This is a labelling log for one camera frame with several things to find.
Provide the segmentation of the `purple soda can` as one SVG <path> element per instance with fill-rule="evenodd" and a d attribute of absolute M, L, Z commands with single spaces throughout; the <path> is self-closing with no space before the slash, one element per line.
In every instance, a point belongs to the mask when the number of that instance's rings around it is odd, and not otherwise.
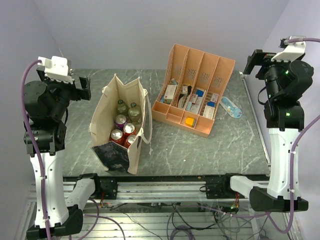
<path fill-rule="evenodd" d="M 125 124 L 128 123 L 128 117 L 123 114 L 119 114 L 115 117 L 114 122 L 115 122 L 115 126 L 122 131 Z"/>

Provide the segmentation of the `red soda can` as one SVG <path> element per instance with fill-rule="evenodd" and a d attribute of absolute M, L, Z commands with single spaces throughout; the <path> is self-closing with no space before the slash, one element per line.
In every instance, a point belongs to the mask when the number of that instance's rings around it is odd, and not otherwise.
<path fill-rule="evenodd" d="M 125 139 L 123 146 L 128 149 L 128 148 L 133 144 L 133 142 L 135 141 L 135 139 L 136 139 L 136 135 L 134 135 L 134 134 L 129 135 L 129 136 Z"/>
<path fill-rule="evenodd" d="M 136 126 L 133 123 L 126 123 L 123 126 L 123 134 L 127 138 L 130 135 L 135 135 L 136 134 Z"/>
<path fill-rule="evenodd" d="M 118 145 L 123 146 L 125 142 L 125 136 L 122 130 L 114 129 L 109 136 L 109 140 L 115 142 Z"/>

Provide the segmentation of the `clear bottle green cap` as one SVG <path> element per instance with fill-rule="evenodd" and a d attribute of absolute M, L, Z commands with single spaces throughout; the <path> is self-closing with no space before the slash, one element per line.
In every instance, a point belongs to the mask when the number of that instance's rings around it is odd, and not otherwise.
<path fill-rule="evenodd" d="M 132 123 L 140 124 L 142 121 L 141 108 L 135 102 L 130 104 L 130 108 L 128 109 L 128 117 Z"/>

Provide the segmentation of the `cream canvas tote bag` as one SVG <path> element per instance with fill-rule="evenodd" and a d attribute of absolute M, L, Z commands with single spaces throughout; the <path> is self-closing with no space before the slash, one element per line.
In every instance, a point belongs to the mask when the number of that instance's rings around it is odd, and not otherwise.
<path fill-rule="evenodd" d="M 118 100 L 126 104 L 135 102 L 141 109 L 142 120 L 137 125 L 136 138 L 128 147 L 111 140 L 116 129 L 116 105 Z M 102 95 L 89 124 L 92 151 L 108 171 L 118 171 L 135 175 L 138 172 L 142 144 L 149 144 L 153 133 L 153 120 L 148 91 L 138 77 L 124 84 L 115 74 Z"/>

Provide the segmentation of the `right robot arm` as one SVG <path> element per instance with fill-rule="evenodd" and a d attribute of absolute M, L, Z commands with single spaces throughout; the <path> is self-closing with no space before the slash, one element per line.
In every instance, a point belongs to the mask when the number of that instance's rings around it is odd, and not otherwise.
<path fill-rule="evenodd" d="M 257 212 L 303 212 L 308 210 L 309 203 L 301 197 L 295 141 L 305 128 L 305 113 L 299 99 L 312 85 L 314 69 L 300 56 L 290 60 L 275 57 L 275 53 L 256 49 L 247 58 L 243 71 L 249 75 L 259 66 L 255 77 L 265 82 L 264 116 L 271 142 L 268 184 L 233 175 L 221 184 L 220 192 L 226 198 L 240 193 Z"/>

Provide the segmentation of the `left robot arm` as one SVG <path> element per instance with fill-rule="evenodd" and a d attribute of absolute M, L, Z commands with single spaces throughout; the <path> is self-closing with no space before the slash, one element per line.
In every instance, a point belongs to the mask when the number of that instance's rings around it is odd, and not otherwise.
<path fill-rule="evenodd" d="M 83 209 L 89 198 L 102 193 L 96 173 L 80 175 L 68 197 L 63 184 L 66 123 L 71 101 L 91 99 L 90 79 L 80 77 L 63 82 L 50 78 L 44 67 L 36 69 L 39 80 L 24 85 L 24 143 L 30 156 L 36 186 L 36 218 L 26 231 L 28 240 L 51 239 L 78 234 L 83 225 Z"/>

